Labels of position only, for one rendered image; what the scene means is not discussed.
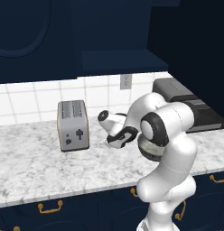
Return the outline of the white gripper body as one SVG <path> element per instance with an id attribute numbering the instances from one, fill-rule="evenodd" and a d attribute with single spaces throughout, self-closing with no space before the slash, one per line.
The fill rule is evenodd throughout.
<path id="1" fill-rule="evenodd" d="M 121 149 L 130 137 L 131 137 L 130 134 L 122 134 L 119 135 L 118 137 L 109 135 L 107 137 L 107 144 L 109 147 Z"/>

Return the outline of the grey speckled bowl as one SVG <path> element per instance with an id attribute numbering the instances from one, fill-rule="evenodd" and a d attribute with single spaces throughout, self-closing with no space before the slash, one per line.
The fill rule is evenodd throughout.
<path id="1" fill-rule="evenodd" d="M 149 161 L 159 162 L 163 156 L 163 147 L 159 147 L 154 143 L 149 142 L 140 134 L 137 138 L 138 149 L 140 153 Z"/>

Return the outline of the tall navy cabinet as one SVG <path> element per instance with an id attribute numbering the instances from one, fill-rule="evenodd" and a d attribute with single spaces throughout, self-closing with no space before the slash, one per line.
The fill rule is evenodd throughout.
<path id="1" fill-rule="evenodd" d="M 151 10 L 148 48 L 168 72 L 224 117 L 224 0 Z"/>

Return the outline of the grey toaster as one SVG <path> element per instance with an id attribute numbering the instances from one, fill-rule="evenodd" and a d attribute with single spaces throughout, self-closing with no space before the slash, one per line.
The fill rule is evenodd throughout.
<path id="1" fill-rule="evenodd" d="M 89 120 L 83 100 L 58 103 L 57 130 L 63 152 L 89 148 Z"/>

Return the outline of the navy drawer front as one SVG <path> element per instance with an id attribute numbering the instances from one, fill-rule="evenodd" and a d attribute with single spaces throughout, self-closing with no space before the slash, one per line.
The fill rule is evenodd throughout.
<path id="1" fill-rule="evenodd" d="M 42 203 L 62 209 L 52 214 L 40 214 Z M 39 201 L 0 208 L 0 231 L 136 231 L 145 217 L 147 205 L 130 193 L 130 188 L 106 190 L 67 198 Z"/>
<path id="2" fill-rule="evenodd" d="M 191 231 L 224 231 L 224 183 L 209 179 L 221 178 L 224 171 L 197 176 L 196 194 L 191 209 Z"/>

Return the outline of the dark grey hob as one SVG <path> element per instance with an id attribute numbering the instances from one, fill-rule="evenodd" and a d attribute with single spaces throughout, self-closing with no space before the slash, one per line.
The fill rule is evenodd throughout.
<path id="1" fill-rule="evenodd" d="M 175 78 L 156 79 L 153 92 L 159 93 L 167 102 L 190 102 L 199 111 L 196 124 L 188 133 L 224 129 L 224 118 L 195 96 Z"/>

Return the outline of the grey wall socket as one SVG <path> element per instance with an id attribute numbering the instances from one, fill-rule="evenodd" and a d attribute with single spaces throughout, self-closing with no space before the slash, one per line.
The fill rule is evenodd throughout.
<path id="1" fill-rule="evenodd" d="M 122 74 L 120 76 L 120 89 L 130 89 L 132 87 L 132 75 L 131 74 Z"/>

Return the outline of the open navy wall cabinet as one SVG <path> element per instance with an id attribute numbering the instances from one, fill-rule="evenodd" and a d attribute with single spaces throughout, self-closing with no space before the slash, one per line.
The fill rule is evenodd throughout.
<path id="1" fill-rule="evenodd" d="M 71 0 L 80 76 L 165 71 L 147 49 L 154 0 Z"/>

